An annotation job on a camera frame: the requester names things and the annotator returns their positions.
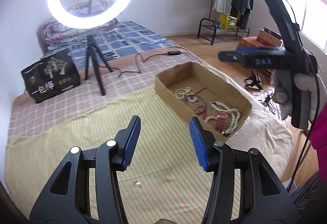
black shopping bag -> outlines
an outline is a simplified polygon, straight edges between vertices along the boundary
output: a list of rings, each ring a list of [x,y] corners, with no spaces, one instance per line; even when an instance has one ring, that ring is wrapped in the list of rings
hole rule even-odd
[[[37,103],[81,84],[68,53],[69,49],[62,50],[22,70],[26,90]]]

red watch strap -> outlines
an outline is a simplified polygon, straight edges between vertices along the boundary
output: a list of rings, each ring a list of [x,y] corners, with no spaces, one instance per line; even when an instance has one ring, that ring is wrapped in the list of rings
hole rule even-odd
[[[225,128],[225,124],[226,124],[226,118],[228,116],[228,114],[224,111],[220,111],[218,112],[218,120],[216,122],[215,125],[215,129],[216,131],[223,131]]]

power adapter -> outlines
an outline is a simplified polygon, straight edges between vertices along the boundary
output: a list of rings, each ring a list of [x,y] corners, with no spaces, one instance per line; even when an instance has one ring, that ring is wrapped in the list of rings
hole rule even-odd
[[[266,99],[264,101],[262,101],[262,105],[264,105],[265,107],[268,106],[269,102],[272,100],[272,94],[268,94]]]
[[[182,54],[179,50],[175,50],[175,51],[171,51],[171,52],[167,52],[167,54],[169,56],[172,56],[172,55],[180,55]]]

pink jacket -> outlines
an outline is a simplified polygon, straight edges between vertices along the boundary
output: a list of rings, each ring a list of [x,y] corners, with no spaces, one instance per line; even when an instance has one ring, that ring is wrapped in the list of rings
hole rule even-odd
[[[321,182],[327,183],[327,105],[318,115],[310,138],[313,148],[317,151]]]

pillow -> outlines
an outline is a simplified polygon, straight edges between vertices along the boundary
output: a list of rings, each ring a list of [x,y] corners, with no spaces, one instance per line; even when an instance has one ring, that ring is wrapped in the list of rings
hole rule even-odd
[[[100,14],[109,9],[114,2],[112,0],[96,0],[91,2],[91,13],[92,14]],[[89,3],[79,3],[77,5],[72,6],[67,10],[68,13],[74,16],[85,16],[89,11]],[[101,34],[107,33],[111,31],[116,25],[118,21],[116,18],[113,20],[92,29],[93,33]],[[86,34],[89,33],[89,30],[86,29],[75,29],[64,26],[59,23],[57,20],[52,19],[47,22],[41,30],[42,39],[50,44],[50,45],[66,45],[76,41],[79,41],[82,38],[86,37]]]

